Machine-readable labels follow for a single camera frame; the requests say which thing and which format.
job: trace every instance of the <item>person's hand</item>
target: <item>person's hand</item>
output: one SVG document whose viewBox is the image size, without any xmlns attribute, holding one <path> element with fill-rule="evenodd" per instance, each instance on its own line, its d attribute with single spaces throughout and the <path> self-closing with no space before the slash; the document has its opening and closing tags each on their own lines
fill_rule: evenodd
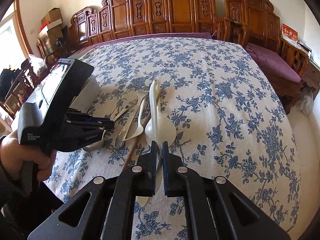
<svg viewBox="0 0 320 240">
<path fill-rule="evenodd" d="M 50 156 L 46 156 L 39 146 L 20 145 L 17 131 L 6 136 L 0 144 L 0 161 L 11 179 L 19 178 L 24 161 L 33 161 L 38 164 L 38 181 L 47 180 L 51 173 L 57 151 L 53 150 Z"/>
</svg>

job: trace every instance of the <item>red sign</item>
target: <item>red sign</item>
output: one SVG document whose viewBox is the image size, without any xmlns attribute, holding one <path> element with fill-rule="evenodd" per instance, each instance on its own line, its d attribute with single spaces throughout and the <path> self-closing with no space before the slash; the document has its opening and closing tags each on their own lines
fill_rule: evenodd
<svg viewBox="0 0 320 240">
<path fill-rule="evenodd" d="M 290 28 L 288 25 L 282 23 L 282 35 L 289 38 L 292 42 L 297 44 L 298 42 L 298 32 Z"/>
</svg>

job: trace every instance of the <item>chopstick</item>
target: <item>chopstick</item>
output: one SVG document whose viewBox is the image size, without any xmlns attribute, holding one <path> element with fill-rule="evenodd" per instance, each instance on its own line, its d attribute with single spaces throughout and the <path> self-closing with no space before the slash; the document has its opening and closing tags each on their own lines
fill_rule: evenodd
<svg viewBox="0 0 320 240">
<path fill-rule="evenodd" d="M 160 95 L 162 94 L 162 92 L 163 92 L 163 88 L 161 88 L 161 90 L 160 90 L 160 92 L 159 92 L 159 94 L 158 94 L 158 96 L 157 96 L 157 99 L 156 99 L 157 102 L 158 102 L 158 100 L 159 100 Z M 147 124 L 148 124 L 148 122 L 149 122 L 150 119 L 151 119 L 151 111 L 149 112 L 149 114 L 147 115 L 147 118 L 146 118 L 146 119 L 144 120 L 144 122 L 143 122 L 143 125 L 142 125 L 142 126 L 143 126 L 143 129 L 146 128 L 146 126 L 147 126 Z M 133 153 L 134 153 L 134 151 L 135 151 L 135 149 L 136 149 L 136 146 L 137 146 L 140 138 L 142 137 L 142 135 L 143 135 L 143 133 L 140 134 L 140 135 L 138 135 L 138 136 L 135 138 L 134 144 L 133 144 L 132 148 L 130 149 L 130 151 L 129 151 L 129 153 L 128 153 L 128 157 L 126 158 L 126 160 L 125 160 L 125 162 L 124 162 L 124 164 L 123 164 L 123 166 L 122 166 L 122 170 L 121 170 L 121 171 L 124 171 L 124 170 L 126 170 L 126 169 L 128 168 L 128 164 L 129 164 L 129 162 L 130 162 L 130 160 L 131 160 L 131 157 L 132 157 L 132 155 L 133 155 Z"/>
</svg>

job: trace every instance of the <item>tablecloth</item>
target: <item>tablecloth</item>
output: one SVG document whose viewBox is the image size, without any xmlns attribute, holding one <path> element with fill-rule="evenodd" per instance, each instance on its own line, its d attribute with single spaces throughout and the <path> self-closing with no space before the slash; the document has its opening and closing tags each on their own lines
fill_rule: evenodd
<svg viewBox="0 0 320 240">
<path fill-rule="evenodd" d="M 101 86 L 90 114 L 119 112 L 158 79 L 164 89 L 161 111 L 177 130 L 170 153 L 203 177 L 228 178 L 284 230 L 295 226 L 300 166 L 292 129 L 270 83 L 240 45 L 153 38 L 95 48 L 82 60 L 95 67 Z M 121 150 L 113 143 L 128 117 L 106 132 L 98 150 L 58 153 L 46 183 L 60 199 L 69 200 L 97 175 L 119 175 L 134 139 Z M 148 152 L 143 138 L 130 165 Z M 187 238 L 183 198 L 165 197 L 163 185 L 146 207 L 136 203 L 134 211 L 133 239 Z"/>
</svg>

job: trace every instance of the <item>device screen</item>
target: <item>device screen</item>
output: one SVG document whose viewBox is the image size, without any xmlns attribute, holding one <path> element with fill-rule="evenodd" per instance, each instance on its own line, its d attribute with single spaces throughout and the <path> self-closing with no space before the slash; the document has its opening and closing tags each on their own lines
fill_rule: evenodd
<svg viewBox="0 0 320 240">
<path fill-rule="evenodd" d="M 47 103 L 52 100 L 64 74 L 67 72 L 68 67 L 68 64 L 57 64 L 45 81 L 41 91 Z"/>
</svg>

